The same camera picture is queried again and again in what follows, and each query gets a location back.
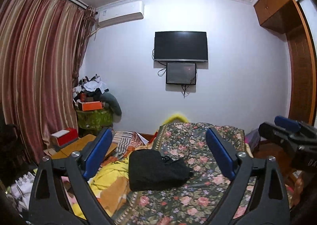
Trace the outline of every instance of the metal screw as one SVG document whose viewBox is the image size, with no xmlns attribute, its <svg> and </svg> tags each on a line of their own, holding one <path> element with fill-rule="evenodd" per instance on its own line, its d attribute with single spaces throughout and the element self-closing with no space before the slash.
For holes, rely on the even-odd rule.
<svg viewBox="0 0 317 225">
<path fill-rule="evenodd" d="M 268 157 L 268 159 L 269 159 L 271 162 L 275 162 L 275 161 L 276 161 L 276 158 L 275 158 L 274 156 L 272 156 L 272 155 L 270 155 L 270 156 Z"/>
<path fill-rule="evenodd" d="M 245 152 L 238 152 L 238 156 L 244 158 L 247 156 L 247 154 Z"/>
<path fill-rule="evenodd" d="M 72 157 L 78 157 L 78 156 L 80 156 L 80 152 L 79 151 L 74 151 L 74 152 L 72 152 Z"/>
<path fill-rule="evenodd" d="M 48 155 L 43 156 L 42 160 L 44 162 L 48 161 L 50 159 L 50 157 Z"/>
</svg>

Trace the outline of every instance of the air conditioner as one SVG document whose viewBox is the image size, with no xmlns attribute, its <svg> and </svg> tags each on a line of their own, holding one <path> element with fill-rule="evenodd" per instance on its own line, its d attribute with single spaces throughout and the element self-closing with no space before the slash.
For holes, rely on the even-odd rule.
<svg viewBox="0 0 317 225">
<path fill-rule="evenodd" d="M 100 12 L 98 27 L 103 28 L 132 20 L 143 19 L 144 3 L 142 1 L 115 6 Z"/>
</svg>

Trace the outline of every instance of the blue pad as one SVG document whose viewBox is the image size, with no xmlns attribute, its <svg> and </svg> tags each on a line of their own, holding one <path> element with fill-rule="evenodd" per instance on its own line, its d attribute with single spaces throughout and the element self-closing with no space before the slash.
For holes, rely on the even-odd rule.
<svg viewBox="0 0 317 225">
<path fill-rule="evenodd" d="M 234 180 L 236 174 L 233 160 L 211 129 L 206 131 L 206 142 L 222 174 L 229 180 Z"/>
<path fill-rule="evenodd" d="M 293 133 L 299 132 L 301 130 L 301 126 L 297 121 L 285 118 L 283 116 L 276 116 L 274 123 L 276 126 L 285 128 L 286 130 Z"/>
<path fill-rule="evenodd" d="M 112 142 L 112 132 L 111 129 L 107 129 L 106 132 L 101 136 L 98 144 L 93 149 L 91 154 L 86 160 L 86 171 L 83 177 L 88 180 L 96 175 L 101 162 L 103 161 L 110 145 Z"/>
</svg>

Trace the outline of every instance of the green basket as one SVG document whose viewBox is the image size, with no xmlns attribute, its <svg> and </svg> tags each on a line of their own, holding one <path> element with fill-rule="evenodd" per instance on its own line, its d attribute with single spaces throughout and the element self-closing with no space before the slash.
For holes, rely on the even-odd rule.
<svg viewBox="0 0 317 225">
<path fill-rule="evenodd" d="M 112 126 L 112 111 L 110 109 L 100 109 L 94 111 L 77 112 L 78 127 L 82 129 L 101 130 L 102 127 Z"/>
</svg>

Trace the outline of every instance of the floral bedspread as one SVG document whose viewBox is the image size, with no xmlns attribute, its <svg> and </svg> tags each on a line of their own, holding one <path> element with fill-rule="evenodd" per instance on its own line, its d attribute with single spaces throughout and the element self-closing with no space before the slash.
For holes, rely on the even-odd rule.
<svg viewBox="0 0 317 225">
<path fill-rule="evenodd" d="M 212 213 L 230 181 L 223 177 L 205 141 L 205 132 L 215 127 L 237 150 L 245 151 L 244 131 L 208 123 L 170 123 L 160 127 L 153 149 L 173 159 L 184 158 L 194 176 L 179 188 L 165 191 L 130 192 L 126 204 L 113 216 L 122 225 L 203 224 Z M 254 187 L 250 179 L 235 217 L 246 209 Z"/>
</svg>

